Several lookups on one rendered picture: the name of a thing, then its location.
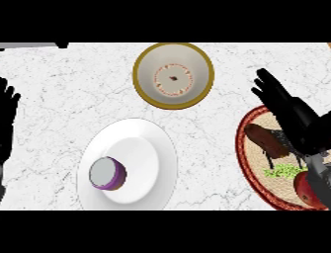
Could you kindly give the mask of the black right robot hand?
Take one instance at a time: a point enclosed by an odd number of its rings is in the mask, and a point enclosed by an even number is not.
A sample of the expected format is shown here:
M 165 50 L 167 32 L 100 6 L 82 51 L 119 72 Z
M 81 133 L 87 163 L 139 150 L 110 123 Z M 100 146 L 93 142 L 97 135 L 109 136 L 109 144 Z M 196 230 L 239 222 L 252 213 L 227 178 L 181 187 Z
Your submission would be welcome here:
M 292 97 L 272 74 L 261 68 L 251 91 L 276 117 L 283 135 L 303 155 L 331 149 L 331 111 L 317 116 L 298 97 Z

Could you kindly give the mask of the brown sweet potato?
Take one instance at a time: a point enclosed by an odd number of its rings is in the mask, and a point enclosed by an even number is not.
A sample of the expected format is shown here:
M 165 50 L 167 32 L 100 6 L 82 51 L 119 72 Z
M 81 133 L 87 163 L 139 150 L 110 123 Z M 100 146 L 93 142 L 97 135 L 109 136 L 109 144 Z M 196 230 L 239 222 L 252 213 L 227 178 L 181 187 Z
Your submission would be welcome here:
M 272 159 L 282 158 L 288 155 L 288 149 L 263 127 L 255 124 L 246 124 L 243 133 L 249 141 L 263 149 Z

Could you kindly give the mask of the round red-rimmed woven placemat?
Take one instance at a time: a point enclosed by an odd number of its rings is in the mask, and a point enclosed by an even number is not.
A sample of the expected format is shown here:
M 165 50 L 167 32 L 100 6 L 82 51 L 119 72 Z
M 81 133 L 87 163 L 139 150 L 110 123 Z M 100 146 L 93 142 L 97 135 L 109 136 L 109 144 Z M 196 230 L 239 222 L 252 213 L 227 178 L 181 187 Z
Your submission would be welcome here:
M 295 174 L 306 170 L 300 154 L 291 150 L 282 158 L 272 159 L 264 150 L 245 135 L 248 124 L 267 129 L 282 145 L 289 148 L 276 118 L 264 106 L 258 106 L 243 115 L 235 135 L 235 151 L 245 179 L 267 204 L 282 211 L 320 211 L 309 206 L 295 194 L 292 180 Z

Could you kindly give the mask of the gold-rimmed grey bowl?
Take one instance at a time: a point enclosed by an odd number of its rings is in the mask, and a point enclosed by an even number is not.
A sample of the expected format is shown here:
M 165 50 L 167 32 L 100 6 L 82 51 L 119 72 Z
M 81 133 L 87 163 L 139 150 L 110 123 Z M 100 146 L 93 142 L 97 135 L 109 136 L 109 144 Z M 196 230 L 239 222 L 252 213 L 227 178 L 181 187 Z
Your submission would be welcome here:
M 181 110 L 207 96 L 214 69 L 205 52 L 187 42 L 159 42 L 140 53 L 133 85 L 141 99 L 164 110 Z

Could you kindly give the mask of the red apple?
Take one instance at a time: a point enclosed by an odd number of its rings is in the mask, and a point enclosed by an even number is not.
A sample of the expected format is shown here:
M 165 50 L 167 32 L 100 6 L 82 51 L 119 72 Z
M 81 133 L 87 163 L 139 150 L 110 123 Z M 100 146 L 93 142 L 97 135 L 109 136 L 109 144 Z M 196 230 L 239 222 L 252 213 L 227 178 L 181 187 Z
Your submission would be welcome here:
M 292 188 L 294 192 L 300 198 L 300 200 L 311 206 L 314 209 L 325 209 L 325 206 L 322 205 L 319 199 L 316 198 L 316 195 L 310 189 L 309 183 L 306 181 L 307 172 L 300 172 L 292 180 Z

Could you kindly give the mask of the grey appliance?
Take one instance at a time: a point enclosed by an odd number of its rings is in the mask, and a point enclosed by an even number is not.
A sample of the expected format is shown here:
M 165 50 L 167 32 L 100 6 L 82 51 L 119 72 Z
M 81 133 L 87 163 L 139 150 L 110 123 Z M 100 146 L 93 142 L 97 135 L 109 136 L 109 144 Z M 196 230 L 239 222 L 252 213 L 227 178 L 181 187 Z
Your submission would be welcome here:
M 0 51 L 5 48 L 22 48 L 22 47 L 47 47 L 54 46 L 57 48 L 66 48 L 66 42 L 0 42 Z

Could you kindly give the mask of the white oval plate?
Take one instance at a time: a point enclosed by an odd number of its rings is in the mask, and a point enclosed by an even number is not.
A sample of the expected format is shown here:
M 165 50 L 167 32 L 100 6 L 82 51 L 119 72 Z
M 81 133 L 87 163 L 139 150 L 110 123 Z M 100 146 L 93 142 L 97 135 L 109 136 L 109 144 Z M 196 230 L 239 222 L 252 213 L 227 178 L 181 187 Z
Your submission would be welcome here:
M 112 157 L 124 166 L 127 177 L 115 191 L 96 189 L 88 169 L 100 158 Z M 76 195 L 87 210 L 161 210 L 175 183 L 175 152 L 161 127 L 141 119 L 107 125 L 91 138 L 76 170 Z

